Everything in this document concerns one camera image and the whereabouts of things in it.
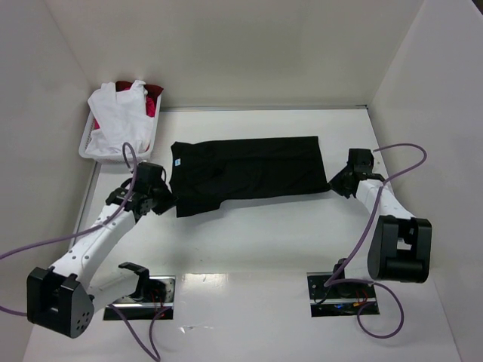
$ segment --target wire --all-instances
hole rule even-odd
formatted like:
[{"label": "wire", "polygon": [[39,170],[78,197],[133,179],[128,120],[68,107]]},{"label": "wire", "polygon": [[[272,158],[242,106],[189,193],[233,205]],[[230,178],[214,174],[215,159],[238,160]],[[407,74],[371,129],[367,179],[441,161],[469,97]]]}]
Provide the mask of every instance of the wire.
[{"label": "wire", "polygon": [[327,292],[325,293],[324,297],[320,299],[318,302],[314,299],[315,304],[321,305],[323,302],[327,300],[329,297],[329,293],[331,292],[332,286],[330,285],[329,288],[327,288]]},{"label": "wire", "polygon": [[342,265],[332,274],[332,276],[330,278],[328,278],[328,280],[324,283],[324,287],[330,287],[331,285],[335,285],[335,284],[342,284],[342,283],[363,283],[363,284],[369,284],[369,285],[377,285],[378,287],[381,287],[385,290],[387,290],[389,292],[389,294],[391,294],[392,298],[394,298],[394,300],[396,301],[398,307],[399,307],[399,311],[401,312],[401,320],[399,322],[399,325],[398,327],[393,331],[391,332],[390,334],[387,334],[387,335],[384,335],[384,336],[381,336],[381,335],[377,335],[377,334],[373,334],[372,332],[369,332],[363,325],[362,325],[362,322],[361,322],[361,312],[362,310],[364,310],[364,308],[367,308],[369,305],[372,305],[374,304],[374,302],[369,302],[369,303],[365,303],[364,305],[361,306],[361,308],[358,310],[358,313],[357,313],[357,321],[359,323],[359,326],[362,328],[362,330],[364,332],[366,332],[369,336],[371,337],[374,337],[374,338],[378,338],[378,339],[387,339],[387,338],[391,338],[393,336],[395,336],[396,334],[399,333],[399,331],[401,330],[402,328],[402,325],[404,324],[404,320],[405,320],[405,314],[404,314],[404,311],[402,309],[402,304],[401,302],[399,301],[398,297],[394,294],[394,292],[392,290],[390,290],[388,287],[386,287],[384,284],[381,284],[381,283],[377,283],[375,281],[366,281],[364,279],[337,279],[337,277],[340,275],[340,273],[342,273],[342,271],[347,267],[347,265],[351,262],[351,260],[354,258],[354,256],[357,254],[357,252],[359,251],[359,249],[361,249],[361,246],[362,244],[364,243],[366,237],[368,236],[368,233],[369,233],[369,230],[371,229],[371,226],[374,222],[374,219],[376,217],[376,214],[377,214],[377,208],[379,206],[379,203],[380,203],[380,198],[381,198],[381,195],[383,193],[383,189],[384,187],[390,183],[392,180],[400,177],[401,175],[404,175],[405,173],[408,173],[412,170],[414,170],[415,168],[418,168],[421,164],[423,164],[426,159],[428,158],[428,153],[426,152],[426,150],[419,146],[419,145],[416,145],[414,143],[396,143],[394,145],[390,145],[390,146],[384,146],[384,147],[380,147],[378,149],[375,149],[374,152],[380,152],[380,151],[384,151],[386,149],[393,149],[395,147],[403,147],[403,146],[407,146],[407,147],[413,147],[415,149],[419,149],[422,153],[423,153],[423,158],[417,162],[416,164],[413,164],[412,166],[408,167],[408,168],[405,168],[404,170],[402,171],[399,171],[391,176],[389,176],[387,179],[385,179],[383,181],[383,184],[381,187],[379,187],[379,190],[377,190],[377,196],[376,196],[376,201],[374,202],[374,206],[372,208],[372,211],[371,211],[371,215],[369,216],[369,220],[368,220],[368,223],[367,225],[365,226],[365,229],[364,231],[362,232],[362,235],[361,237],[359,238],[359,241],[357,242],[357,244],[355,245],[354,249],[352,250],[352,252],[349,254],[349,256],[346,258],[346,260],[343,261]]},{"label": "wire", "polygon": [[366,303],[369,300],[369,295],[368,292],[366,292],[364,289],[362,290],[362,294],[364,294],[364,300],[362,301],[363,303]]},{"label": "wire", "polygon": [[151,324],[149,325],[149,343],[151,344],[151,347],[152,347],[152,350],[154,351],[154,353],[152,353],[145,345],[144,343],[141,341],[141,339],[139,338],[139,336],[137,335],[136,331],[134,330],[134,328],[131,326],[131,323],[129,323],[128,319],[122,314],[122,312],[117,309],[114,305],[112,304],[109,304],[108,305],[110,308],[112,308],[112,310],[122,319],[122,321],[126,324],[126,327],[129,329],[129,332],[131,332],[131,335],[134,337],[134,339],[136,339],[136,342],[137,344],[153,359],[155,360],[156,362],[160,362],[161,361],[161,355],[159,354],[158,352],[158,349],[156,348],[155,344],[154,344],[154,339],[152,337],[152,328],[154,327],[154,322],[159,318],[161,317],[161,315],[167,311],[170,307],[164,307],[161,309],[161,311],[159,311],[158,313],[156,313],[156,315],[154,316],[154,318],[151,320]]},{"label": "wire", "polygon": [[[71,234],[71,235],[60,236],[58,238],[52,238],[52,239],[47,239],[47,240],[44,240],[44,241],[39,241],[37,243],[26,245],[24,247],[18,247],[17,249],[10,250],[7,253],[3,253],[2,255],[0,255],[0,260],[3,260],[5,258],[12,256],[14,254],[17,254],[17,253],[21,253],[22,251],[33,249],[35,247],[43,247],[45,245],[54,244],[54,243],[58,243],[58,242],[73,239],[73,238],[78,238],[79,236],[84,236],[84,235],[90,234],[92,232],[95,232],[95,231],[103,228],[105,225],[110,224],[119,215],[119,213],[124,209],[124,206],[127,204],[127,202],[129,201],[129,199],[131,198],[131,196],[133,195],[133,192],[134,192],[134,184],[135,184],[136,175],[137,175],[137,157],[136,157],[136,152],[133,149],[133,146],[131,146],[129,143],[126,142],[122,145],[122,155],[125,158],[125,160],[127,160],[127,158],[126,158],[126,148],[129,148],[129,151],[131,152],[131,154],[133,156],[133,167],[132,167],[133,178],[132,178],[132,182],[129,186],[128,193],[126,194],[126,196],[122,200],[122,202],[119,205],[119,207],[117,208],[117,210],[114,211],[114,213],[112,213],[112,215],[109,216],[106,219],[105,222],[103,222],[102,224],[93,226],[92,228],[89,228],[89,229],[84,230],[82,232],[76,232],[76,233]],[[25,313],[23,311],[15,311],[13,309],[5,308],[2,305],[0,305],[0,311],[3,311],[4,313],[12,314],[12,315],[18,315],[20,317],[26,317],[27,316],[27,313]]]},{"label": "wire", "polygon": [[158,311],[158,306],[156,305],[156,299],[154,297],[154,294],[151,292],[151,297],[152,297],[152,305],[154,306],[154,314],[156,315],[156,312]]}]

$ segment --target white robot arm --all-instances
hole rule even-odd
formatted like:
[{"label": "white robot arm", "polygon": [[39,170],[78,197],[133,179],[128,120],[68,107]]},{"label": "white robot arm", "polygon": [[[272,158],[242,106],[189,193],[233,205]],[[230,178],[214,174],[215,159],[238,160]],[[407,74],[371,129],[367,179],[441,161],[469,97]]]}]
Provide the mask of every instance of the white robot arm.
[{"label": "white robot arm", "polygon": [[48,269],[35,268],[27,278],[27,318],[71,338],[83,334],[94,313],[122,296],[142,299],[155,289],[149,270],[130,262],[122,263],[102,285],[92,284],[92,277],[119,240],[149,211],[162,214],[176,203],[162,180],[162,166],[141,163],[137,168],[134,192],[123,210],[106,222],[122,204],[130,180],[106,200],[87,234]]},{"label": "white robot arm", "polygon": [[423,283],[429,275],[431,223],[407,211],[373,168],[371,150],[350,149],[347,165],[329,182],[331,188],[346,198],[357,198],[371,213],[383,186],[368,254],[369,275],[374,280]]}]

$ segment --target white tabletop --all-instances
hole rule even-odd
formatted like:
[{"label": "white tabletop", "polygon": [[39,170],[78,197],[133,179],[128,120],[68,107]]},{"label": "white tabletop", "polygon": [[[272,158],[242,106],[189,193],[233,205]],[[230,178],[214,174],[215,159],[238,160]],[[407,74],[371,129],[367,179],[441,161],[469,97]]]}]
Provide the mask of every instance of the white tabletop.
[{"label": "white tabletop", "polygon": [[[166,166],[168,179],[175,141],[316,135],[328,179],[346,164],[349,148],[377,148],[363,109],[163,112],[159,122],[151,161]],[[386,176],[382,158],[375,156],[376,172]],[[101,167],[88,223],[127,177],[125,166]],[[173,209],[142,218],[94,279],[125,261],[146,266],[154,275],[178,277],[174,320],[155,327],[164,361],[459,360],[431,280],[391,283],[406,308],[406,324],[388,341],[365,336],[355,318],[310,317],[306,273],[330,271],[353,248],[367,219],[358,201],[333,192],[225,201],[220,210],[182,219]],[[389,332],[397,325],[397,308],[385,293],[377,296],[381,316],[365,321],[377,333]],[[134,323],[145,341],[148,324]],[[133,359],[149,357],[122,322],[104,322],[98,313],[74,340],[35,326],[24,362]]]}]

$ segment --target mounting plate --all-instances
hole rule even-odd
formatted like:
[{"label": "mounting plate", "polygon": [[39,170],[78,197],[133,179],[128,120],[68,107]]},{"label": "mounting plate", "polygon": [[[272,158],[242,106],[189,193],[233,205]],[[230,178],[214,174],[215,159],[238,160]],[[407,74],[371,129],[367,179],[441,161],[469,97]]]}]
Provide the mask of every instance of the mounting plate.
[{"label": "mounting plate", "polygon": [[[149,277],[152,281],[158,281],[165,285],[165,290],[163,291],[162,305],[164,307],[170,307],[165,313],[161,314],[158,318],[163,319],[173,319],[174,313],[174,288],[176,286],[176,277],[174,276],[158,276],[151,275]],[[141,301],[136,301],[129,296],[123,296],[122,298],[114,301],[113,305],[117,307],[128,320],[152,320],[155,314],[160,308],[160,302],[157,300],[157,296],[153,296],[152,299],[144,299]],[[104,310],[105,321],[120,321],[121,318],[110,308],[106,307]]]},{"label": "mounting plate", "polygon": [[332,288],[324,287],[329,273],[307,273],[310,311],[313,317],[334,317],[357,315],[361,302],[374,302],[362,310],[362,315],[379,314],[374,287],[367,284],[338,284]]}]

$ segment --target black bracket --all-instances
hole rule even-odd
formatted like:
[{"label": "black bracket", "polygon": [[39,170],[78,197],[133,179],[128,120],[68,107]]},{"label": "black bracket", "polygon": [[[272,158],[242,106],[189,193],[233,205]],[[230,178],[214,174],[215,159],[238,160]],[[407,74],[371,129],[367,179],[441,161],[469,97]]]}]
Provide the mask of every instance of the black bracket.
[{"label": "black bracket", "polygon": [[144,297],[144,287],[149,283],[149,269],[133,262],[123,262],[118,266],[120,269],[131,270],[135,275],[139,276],[136,290],[130,295],[132,299],[142,299]]},{"label": "black bracket", "polygon": [[[133,195],[125,206],[125,211],[132,211],[137,221],[149,211],[161,215],[171,209],[177,198],[169,191],[166,182],[162,179],[165,172],[163,166],[141,162],[137,165],[137,177],[134,184]],[[121,187],[111,192],[106,199],[106,204],[120,205],[123,202],[128,190],[126,187],[130,180],[122,183]]]},{"label": "black bracket", "polygon": [[[368,254],[375,280],[423,283],[429,275],[432,226],[427,219],[379,216]],[[398,249],[404,241],[410,250]]]},{"label": "black bracket", "polygon": [[27,319],[70,338],[79,337],[94,314],[94,305],[84,287],[52,268],[35,268],[27,278]]},{"label": "black bracket", "polygon": [[329,182],[331,189],[337,194],[349,198],[355,197],[359,182],[365,179],[384,178],[378,173],[372,173],[374,156],[370,149],[350,149],[347,165]]}]

